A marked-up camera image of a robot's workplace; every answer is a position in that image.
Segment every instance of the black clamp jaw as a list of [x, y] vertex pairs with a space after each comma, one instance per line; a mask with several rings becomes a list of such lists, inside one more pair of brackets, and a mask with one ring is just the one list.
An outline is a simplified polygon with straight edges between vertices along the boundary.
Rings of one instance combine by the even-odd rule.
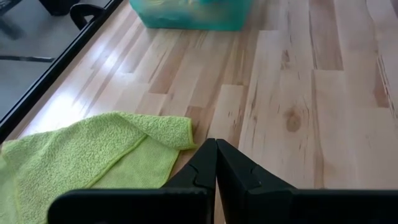
[[54, 223], [213, 223], [216, 176], [227, 224], [397, 223], [396, 190], [301, 190], [222, 139], [207, 139], [162, 188], [74, 190]]

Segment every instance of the wood knot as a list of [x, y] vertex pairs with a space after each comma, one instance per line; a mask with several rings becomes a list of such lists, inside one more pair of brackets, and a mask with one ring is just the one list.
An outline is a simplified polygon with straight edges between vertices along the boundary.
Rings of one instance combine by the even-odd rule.
[[284, 114], [286, 118], [286, 129], [289, 132], [296, 132], [301, 127], [301, 117], [295, 107], [287, 110]]

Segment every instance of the microfiber cloth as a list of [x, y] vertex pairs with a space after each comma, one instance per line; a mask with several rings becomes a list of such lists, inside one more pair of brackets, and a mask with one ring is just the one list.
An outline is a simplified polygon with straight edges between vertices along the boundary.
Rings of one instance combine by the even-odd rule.
[[82, 188], [159, 188], [179, 150], [196, 147], [189, 118], [112, 112], [5, 142], [0, 223], [45, 223], [59, 195]]

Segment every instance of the wooden countertop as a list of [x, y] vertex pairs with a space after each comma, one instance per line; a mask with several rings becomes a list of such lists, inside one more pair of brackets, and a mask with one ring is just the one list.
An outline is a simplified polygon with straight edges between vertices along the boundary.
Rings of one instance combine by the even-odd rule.
[[10, 138], [112, 110], [188, 116], [196, 143], [226, 139], [296, 187], [396, 189], [396, 3], [256, 0], [242, 32], [213, 32], [146, 29], [124, 1]]

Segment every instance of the plastic container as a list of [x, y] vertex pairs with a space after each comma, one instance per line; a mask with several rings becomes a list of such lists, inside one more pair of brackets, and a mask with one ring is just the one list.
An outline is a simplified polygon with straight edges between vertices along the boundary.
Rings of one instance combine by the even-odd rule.
[[252, 0], [130, 0], [148, 28], [240, 30]]

